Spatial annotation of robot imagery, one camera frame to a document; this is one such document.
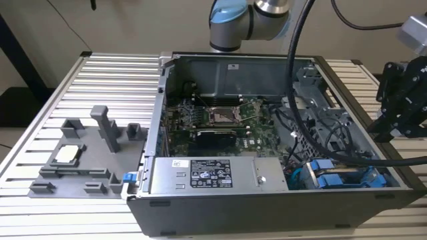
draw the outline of cable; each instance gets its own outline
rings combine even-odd
[[[298,145],[299,145],[299,139],[298,139],[297,137],[294,137],[294,139],[295,139],[294,147],[293,147],[291,151],[289,152],[287,159],[286,159],[286,161],[285,161],[285,163],[283,163],[286,167],[289,166],[290,159],[291,159],[291,157],[293,157],[293,155],[294,155],[294,152],[295,152],[295,149],[297,149],[297,147],[298,147]]]
[[[357,30],[362,30],[362,31],[371,31],[371,30],[382,30],[382,29],[394,29],[394,28],[399,28],[404,25],[404,22],[399,23],[394,23],[394,24],[387,24],[387,25],[378,25],[378,26],[358,26],[355,24],[353,24],[343,16],[339,7],[337,6],[337,1],[331,0],[331,4],[333,4],[333,8],[334,11],[337,13],[338,18],[341,19],[341,21],[353,29]]]
[[[278,120],[279,120],[281,125],[286,128],[286,130],[289,130],[290,132],[294,132],[293,129],[291,129],[291,128],[286,125],[286,123],[283,122],[282,117],[281,117],[281,115],[279,115],[279,111],[275,110],[274,113],[275,113],[275,117],[277,117]]]
[[[354,150],[355,148],[355,144],[354,144],[354,138],[353,138],[353,135],[351,135],[351,132],[350,132],[350,129],[346,125],[338,125],[333,131],[329,133],[327,137],[326,137],[326,141],[325,141],[325,148],[329,148],[329,143],[330,143],[330,140],[331,140],[331,137],[334,135],[334,133],[339,130],[339,129],[345,129],[346,133],[347,133],[347,139],[349,139],[349,144],[346,143],[345,139],[342,137],[339,137],[339,139],[342,140],[345,146],[346,146],[346,151],[347,151],[347,154],[351,155],[351,151]]]
[[[13,147],[11,147],[11,146],[5,145],[5,144],[2,144],[2,143],[0,143],[0,146],[2,146],[2,147],[6,147],[7,149],[13,149]]]
[[[185,94],[185,91],[186,91],[186,85],[187,85],[189,83],[195,84],[197,82],[195,82],[194,80],[187,80],[187,81],[185,81],[185,82],[182,83],[182,85],[181,85],[181,93],[179,93],[179,96],[181,96],[181,97],[183,97],[183,94]]]
[[[311,146],[318,150],[318,152],[330,158],[333,158],[337,161],[341,161],[347,164],[355,164],[355,165],[363,165],[363,166],[378,166],[378,167],[395,167],[395,166],[414,166],[414,165],[422,165],[427,164],[427,157],[413,157],[408,158],[405,160],[375,160],[375,159],[365,159],[359,157],[350,157],[341,155],[335,152],[331,152],[329,149],[326,149],[322,144],[319,144],[307,128],[299,113],[297,101],[295,101],[295,95],[294,95],[294,81],[293,81],[293,75],[294,75],[294,63],[295,63],[295,54],[297,54],[297,48],[299,45],[299,39],[302,36],[303,26],[305,22],[307,20],[307,16],[310,13],[310,10],[314,6],[315,0],[307,0],[306,5],[303,7],[301,16],[297,21],[294,34],[291,37],[291,43],[289,47],[289,54],[287,54],[287,61],[286,61],[286,78],[285,78],[285,92],[287,95],[289,100],[289,106],[294,114],[295,123],[298,125],[299,131],[302,135],[306,137],[307,142],[311,144]]]
[[[74,30],[74,28],[70,26],[63,14],[61,13],[61,11],[58,10],[58,8],[55,7],[55,5],[53,4],[51,0],[46,0],[49,2],[49,4],[53,6],[53,8],[55,9],[55,11],[58,12],[61,18],[65,20],[70,30],[74,32],[74,34],[79,37],[79,39],[82,40],[82,42],[85,43],[86,47],[89,48],[89,50],[93,52],[93,49],[90,47],[90,45],[87,44],[87,42],[83,40],[83,38],[81,37],[81,35],[77,33],[77,31]]]
[[[342,125],[342,122],[341,122],[337,118],[333,118],[333,117],[322,117],[322,118],[318,119],[318,122],[319,122],[319,123],[322,123],[323,125],[327,125],[323,120],[331,120],[331,121],[337,122],[338,125]]]

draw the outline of slotted aluminum surface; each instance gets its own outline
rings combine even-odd
[[[374,118],[379,108],[377,80],[363,66],[351,61],[330,60],[329,64]],[[79,60],[0,165],[0,170],[6,169],[0,177],[0,237],[21,240],[149,239],[121,199],[31,199],[27,193],[63,135],[59,127],[67,117],[79,117],[85,125],[95,125],[90,109],[101,104],[109,106],[109,116],[119,126],[138,122],[149,127],[158,77],[155,55],[95,53]],[[404,157],[427,153],[425,139],[397,139],[393,144]],[[427,183],[427,166],[413,169]],[[195,236],[194,239],[425,240],[426,225],[427,198],[422,198],[405,209],[382,212],[354,231],[234,234]]]

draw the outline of wall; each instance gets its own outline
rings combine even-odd
[[[51,0],[94,52],[159,54],[210,51],[211,0]],[[0,13],[51,86],[86,45],[46,0],[0,0]],[[278,53],[282,43],[246,42],[251,53]]]
[[[169,50],[210,50],[213,0],[98,0],[97,11],[91,10],[90,0],[51,1],[95,52],[158,54]],[[338,3],[343,14],[361,25],[405,21],[410,14],[427,10],[425,0],[338,0]],[[81,52],[87,50],[86,45],[46,0],[0,0],[0,13],[43,79],[55,86]],[[361,59],[374,72],[381,72],[386,61],[412,58],[395,32],[350,29],[333,13],[331,1],[318,0],[298,53]],[[278,54],[285,50],[282,41],[251,41],[242,45],[246,53]]]
[[[412,15],[427,11],[426,0],[337,0],[337,5],[345,17],[359,26],[405,22]],[[307,18],[297,53],[321,55],[327,59],[359,59],[373,73],[382,73],[387,62],[416,57],[397,39],[398,30],[355,30],[339,20],[331,1],[318,0]],[[289,52],[289,44],[290,38],[283,42],[283,54]]]
[[[0,49],[0,95],[10,87],[26,87],[25,80]]]

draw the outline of warning label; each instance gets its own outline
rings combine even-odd
[[[194,188],[233,188],[230,160],[191,160],[190,185]]]

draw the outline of white sticker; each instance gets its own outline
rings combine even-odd
[[[229,64],[229,70],[239,70],[239,64]]]
[[[189,168],[190,161],[189,160],[173,160],[173,168]]]

